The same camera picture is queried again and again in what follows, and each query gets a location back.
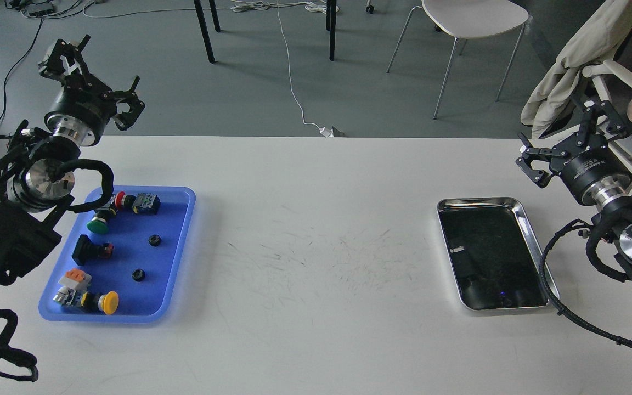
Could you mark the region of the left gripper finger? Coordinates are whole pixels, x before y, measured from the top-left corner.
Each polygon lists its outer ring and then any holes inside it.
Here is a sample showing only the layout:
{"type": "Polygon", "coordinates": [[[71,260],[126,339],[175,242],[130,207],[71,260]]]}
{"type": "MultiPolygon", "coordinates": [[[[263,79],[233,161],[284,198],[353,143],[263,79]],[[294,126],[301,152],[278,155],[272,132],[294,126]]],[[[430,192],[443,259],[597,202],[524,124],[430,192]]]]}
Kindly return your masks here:
{"type": "Polygon", "coordinates": [[[116,125],[116,128],[121,132],[125,132],[129,128],[133,127],[140,117],[143,110],[145,110],[145,103],[140,100],[136,93],[136,87],[140,82],[140,77],[135,76],[131,87],[126,91],[110,92],[110,100],[112,100],[117,106],[127,106],[126,111],[117,112],[112,116],[112,119],[116,125]]]}
{"type": "Polygon", "coordinates": [[[90,83],[91,75],[81,55],[90,39],[84,37],[78,43],[58,39],[38,63],[38,74],[60,83],[71,83],[73,80],[90,83]]]}

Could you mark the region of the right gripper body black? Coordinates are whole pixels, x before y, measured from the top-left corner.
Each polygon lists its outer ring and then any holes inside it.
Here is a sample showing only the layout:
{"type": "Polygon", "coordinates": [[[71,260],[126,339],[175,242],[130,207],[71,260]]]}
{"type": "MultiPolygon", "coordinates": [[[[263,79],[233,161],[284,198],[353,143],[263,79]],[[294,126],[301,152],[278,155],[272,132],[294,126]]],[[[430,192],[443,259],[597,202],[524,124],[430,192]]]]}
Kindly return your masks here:
{"type": "Polygon", "coordinates": [[[573,198],[582,206],[603,207],[611,199],[603,190],[620,187],[622,194],[632,187],[632,173],[607,147],[606,139],[591,135],[586,146],[577,145],[571,136],[555,145],[567,156],[555,158],[555,172],[573,198]]]}

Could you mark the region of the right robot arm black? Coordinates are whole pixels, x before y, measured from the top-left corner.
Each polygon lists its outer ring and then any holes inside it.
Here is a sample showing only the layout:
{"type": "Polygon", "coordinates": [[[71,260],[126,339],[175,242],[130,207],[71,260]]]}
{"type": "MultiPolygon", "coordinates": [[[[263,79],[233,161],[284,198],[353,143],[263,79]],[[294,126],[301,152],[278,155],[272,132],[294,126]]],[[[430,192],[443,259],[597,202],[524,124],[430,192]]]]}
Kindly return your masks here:
{"type": "Polygon", "coordinates": [[[535,148],[523,133],[516,164],[538,187],[559,177],[582,206],[599,211],[590,223],[576,219],[557,231],[544,248],[540,261],[541,284],[561,317],[587,331],[632,348],[632,340],[604,331],[572,312],[555,296],[546,274],[546,258],[555,243],[576,230],[586,238],[585,252],[597,272],[608,278],[632,282],[632,175],[610,150],[610,142],[629,136],[629,128],[612,103],[589,101],[577,132],[551,148],[535,148]]]}

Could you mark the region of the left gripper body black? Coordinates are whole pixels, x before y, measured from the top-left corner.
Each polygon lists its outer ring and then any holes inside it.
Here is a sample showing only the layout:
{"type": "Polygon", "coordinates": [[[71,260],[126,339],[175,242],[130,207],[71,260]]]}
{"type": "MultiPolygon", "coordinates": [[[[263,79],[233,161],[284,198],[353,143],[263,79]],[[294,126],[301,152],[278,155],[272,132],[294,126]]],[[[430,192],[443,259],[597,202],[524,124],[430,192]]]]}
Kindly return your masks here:
{"type": "Polygon", "coordinates": [[[118,113],[120,100],[115,93],[95,75],[81,69],[60,75],[45,72],[44,76],[62,85],[50,112],[44,117],[52,136],[78,147],[98,144],[105,127],[118,113]]]}

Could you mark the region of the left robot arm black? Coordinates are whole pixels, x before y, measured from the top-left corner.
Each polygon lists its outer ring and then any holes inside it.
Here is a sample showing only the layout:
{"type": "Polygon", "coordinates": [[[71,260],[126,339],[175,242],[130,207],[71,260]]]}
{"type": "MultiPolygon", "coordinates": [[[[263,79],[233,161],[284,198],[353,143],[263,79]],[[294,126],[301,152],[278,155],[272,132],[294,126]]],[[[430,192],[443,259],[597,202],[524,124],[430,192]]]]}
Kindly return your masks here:
{"type": "MultiPolygon", "coordinates": [[[[65,212],[90,212],[110,201],[112,168],[100,160],[83,159],[80,148],[101,140],[110,121],[125,131],[144,103],[130,89],[114,91],[88,70],[82,52],[90,37],[78,43],[57,40],[38,72],[61,83],[61,91],[45,128],[23,120],[8,136],[7,154],[0,158],[0,285],[8,286],[45,260],[62,240],[55,226],[65,212]]],[[[0,308],[0,377],[34,382],[37,358],[13,348],[10,340],[18,316],[0,308]]]]}

